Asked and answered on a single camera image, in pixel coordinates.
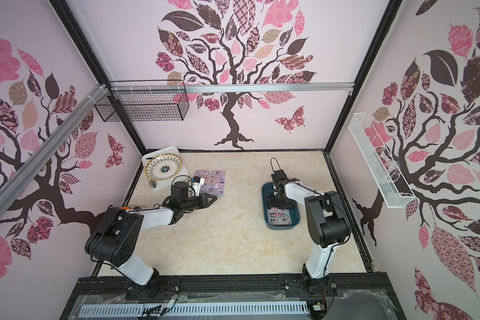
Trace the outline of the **pink sticker sheet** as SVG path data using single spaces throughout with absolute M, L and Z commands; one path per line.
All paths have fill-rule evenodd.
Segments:
M 195 171 L 194 176 L 204 179 L 204 184 L 201 187 L 201 189 L 208 189 L 209 188 L 210 177 L 211 177 L 211 172 L 209 170 L 198 169 L 198 170 Z
M 208 193 L 223 196 L 225 193 L 226 171 L 214 170 L 209 176 Z

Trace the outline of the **teal plastic storage box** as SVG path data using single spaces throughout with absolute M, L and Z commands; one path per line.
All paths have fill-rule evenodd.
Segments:
M 273 183 L 265 183 L 261 188 L 263 218 L 265 225 L 271 230 L 290 230 L 297 226 L 301 221 L 301 216 L 297 204 L 291 209 L 279 209 L 269 206 L 269 197 L 273 194 Z

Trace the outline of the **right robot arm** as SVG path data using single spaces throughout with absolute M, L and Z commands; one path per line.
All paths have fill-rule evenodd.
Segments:
M 303 265 L 303 277 L 310 285 L 327 281 L 335 252 L 347 243 L 351 226 L 340 196 L 336 191 L 321 193 L 296 178 L 290 179 L 284 170 L 271 175 L 273 191 L 265 200 L 267 209 L 290 211 L 304 206 L 307 230 L 314 242 L 307 262 Z

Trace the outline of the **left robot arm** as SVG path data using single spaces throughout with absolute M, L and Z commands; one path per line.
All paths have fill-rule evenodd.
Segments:
M 135 253 L 140 233 L 174 225 L 186 213 L 207 209 L 217 201 L 216 195 L 201 193 L 200 189 L 201 184 L 195 177 L 190 182 L 175 182 L 170 196 L 151 209 L 109 208 L 91 232 L 85 252 L 93 261 L 112 266 L 134 284 L 148 286 L 158 273 Z

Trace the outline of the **remaining sticker sheet in box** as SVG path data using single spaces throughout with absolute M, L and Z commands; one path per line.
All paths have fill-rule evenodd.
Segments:
M 267 220 L 269 225 L 284 226 L 292 225 L 290 210 L 276 207 L 269 208 L 267 211 Z

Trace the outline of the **white square tray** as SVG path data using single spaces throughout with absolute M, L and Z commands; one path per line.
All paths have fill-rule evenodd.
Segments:
M 176 146 L 152 151 L 142 156 L 143 172 L 151 191 L 160 191 L 170 187 L 174 179 L 184 180 L 189 171 Z

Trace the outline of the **patterned ceramic plate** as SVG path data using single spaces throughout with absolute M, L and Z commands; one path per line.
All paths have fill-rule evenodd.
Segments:
M 173 153 L 164 153 L 149 160 L 145 174 L 150 180 L 165 181 L 176 177 L 183 168 L 183 160 Z

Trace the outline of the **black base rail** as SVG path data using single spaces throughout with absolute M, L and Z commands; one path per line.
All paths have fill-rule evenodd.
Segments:
M 304 301 L 309 315 L 165 317 L 180 303 Z M 82 305 L 160 303 L 159 316 L 112 319 L 404 319 L 385 273 L 333 273 L 310 285 L 302 274 L 162 275 L 147 288 L 125 277 L 85 277 L 77 281 L 63 319 L 78 319 Z

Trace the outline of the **aluminium rail back wall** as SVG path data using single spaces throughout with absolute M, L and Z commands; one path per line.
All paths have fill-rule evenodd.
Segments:
M 240 93 L 240 92 L 295 92 L 295 91 L 353 91 L 355 84 L 348 82 L 326 83 L 267 83 L 221 85 L 123 85 L 113 87 L 119 91 L 180 91 L 185 93 Z

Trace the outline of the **aluminium rail wall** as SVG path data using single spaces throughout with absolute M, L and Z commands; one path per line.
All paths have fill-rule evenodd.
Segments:
M 15 175 L 0 188 L 0 218 L 41 168 L 55 155 L 71 132 L 107 93 L 108 90 L 104 84 L 93 88 L 89 95 L 77 106 L 76 110 L 41 144 L 40 148 L 16 171 Z
M 180 91 L 185 93 L 240 93 L 240 92 L 295 92 L 295 91 L 353 91 L 355 84 L 348 82 L 326 83 L 267 83 L 221 85 L 123 85 L 113 87 L 119 91 Z

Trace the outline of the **aluminium rail left wall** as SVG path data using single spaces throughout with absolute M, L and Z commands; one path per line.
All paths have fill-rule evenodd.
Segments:
M 107 93 L 108 90 L 104 84 L 93 88 L 89 95 L 77 106 L 76 110 L 41 144 L 40 148 L 16 171 L 15 175 L 0 188 L 0 218 L 41 168 L 55 155 L 71 132 Z

